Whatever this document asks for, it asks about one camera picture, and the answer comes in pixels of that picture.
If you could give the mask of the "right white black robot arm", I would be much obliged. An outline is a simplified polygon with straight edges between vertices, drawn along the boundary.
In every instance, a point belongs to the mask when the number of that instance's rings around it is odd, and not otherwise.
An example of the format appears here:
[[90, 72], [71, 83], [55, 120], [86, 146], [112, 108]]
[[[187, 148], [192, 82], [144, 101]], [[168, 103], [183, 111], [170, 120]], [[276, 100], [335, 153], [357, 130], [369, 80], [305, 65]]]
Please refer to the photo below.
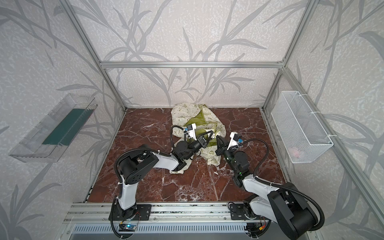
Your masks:
[[235, 185], [254, 194], [244, 201], [248, 218], [265, 217], [279, 225], [291, 240], [297, 240], [308, 231], [317, 231], [325, 223], [320, 205], [308, 195], [300, 192], [290, 182], [277, 184], [257, 175], [259, 166], [250, 171], [248, 155], [237, 148], [246, 142], [237, 133], [230, 141], [217, 135], [216, 155], [224, 157], [234, 173]]

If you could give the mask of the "cream and green printed jacket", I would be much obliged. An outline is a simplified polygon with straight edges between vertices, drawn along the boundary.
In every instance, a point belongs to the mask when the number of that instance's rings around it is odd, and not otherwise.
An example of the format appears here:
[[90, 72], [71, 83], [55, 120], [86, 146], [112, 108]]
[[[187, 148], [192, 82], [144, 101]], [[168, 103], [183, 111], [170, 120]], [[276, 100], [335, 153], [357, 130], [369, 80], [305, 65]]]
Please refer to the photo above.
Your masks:
[[206, 148], [198, 151], [200, 156], [206, 160], [208, 165], [219, 166], [221, 158], [216, 155], [217, 140], [216, 136], [226, 136], [225, 125], [220, 119], [206, 106], [201, 104], [181, 103], [175, 105], [171, 110], [172, 124], [180, 127], [186, 127], [190, 124], [196, 124], [196, 135], [213, 131], [213, 136]]

